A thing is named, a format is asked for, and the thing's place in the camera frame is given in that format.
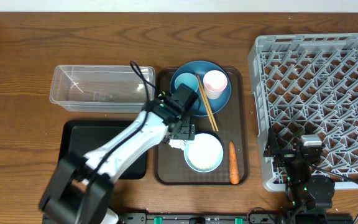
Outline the white paper napkin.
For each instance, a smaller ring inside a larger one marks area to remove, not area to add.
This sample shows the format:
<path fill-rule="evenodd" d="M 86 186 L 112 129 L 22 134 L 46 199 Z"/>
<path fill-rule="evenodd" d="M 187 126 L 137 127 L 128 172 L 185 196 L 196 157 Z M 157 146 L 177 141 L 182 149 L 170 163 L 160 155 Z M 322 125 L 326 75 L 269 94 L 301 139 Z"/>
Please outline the white paper napkin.
<path fill-rule="evenodd" d="M 185 149 L 185 146 L 187 144 L 187 140 L 182 139 L 169 139 L 167 144 L 175 149 L 181 149 L 182 151 Z"/>

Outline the light blue bowl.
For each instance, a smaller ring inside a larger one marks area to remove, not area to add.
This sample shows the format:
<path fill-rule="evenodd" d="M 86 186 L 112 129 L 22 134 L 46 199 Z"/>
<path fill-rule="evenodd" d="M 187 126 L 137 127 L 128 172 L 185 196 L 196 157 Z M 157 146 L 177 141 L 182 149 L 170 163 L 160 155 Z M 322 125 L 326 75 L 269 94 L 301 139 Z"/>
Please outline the light blue bowl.
<path fill-rule="evenodd" d="M 223 161 L 223 145 L 212 134 L 199 133 L 188 141 L 183 155 L 190 168 L 207 173 L 217 169 Z"/>

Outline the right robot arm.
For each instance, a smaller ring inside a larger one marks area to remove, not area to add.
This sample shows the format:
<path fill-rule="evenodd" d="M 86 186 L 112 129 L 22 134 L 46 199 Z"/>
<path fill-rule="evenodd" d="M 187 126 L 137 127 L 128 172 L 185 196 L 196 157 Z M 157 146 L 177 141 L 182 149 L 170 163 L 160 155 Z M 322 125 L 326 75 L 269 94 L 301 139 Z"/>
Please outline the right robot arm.
<path fill-rule="evenodd" d="M 311 174 L 311 166 L 320 161 L 323 147 L 318 135 L 304 134 L 291 149 L 284 149 L 278 145 L 274 130 L 268 129 L 264 157 L 271 157 L 274 167 L 285 169 L 288 198 L 295 203 L 295 208 L 304 212 L 327 210 L 333 205 L 334 181 L 324 175 Z"/>

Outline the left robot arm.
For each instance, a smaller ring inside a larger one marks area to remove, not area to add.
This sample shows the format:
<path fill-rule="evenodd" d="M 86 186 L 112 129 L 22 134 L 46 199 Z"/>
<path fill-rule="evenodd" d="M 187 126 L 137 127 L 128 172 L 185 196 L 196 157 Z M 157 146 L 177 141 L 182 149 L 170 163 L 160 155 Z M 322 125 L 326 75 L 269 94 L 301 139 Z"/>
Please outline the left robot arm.
<path fill-rule="evenodd" d="M 81 157 L 67 154 L 40 199 L 41 211 L 57 223 L 117 223 L 109 208 L 114 184 L 143 153 L 180 128 L 197 99 L 195 93 L 162 95 L 106 144 Z"/>

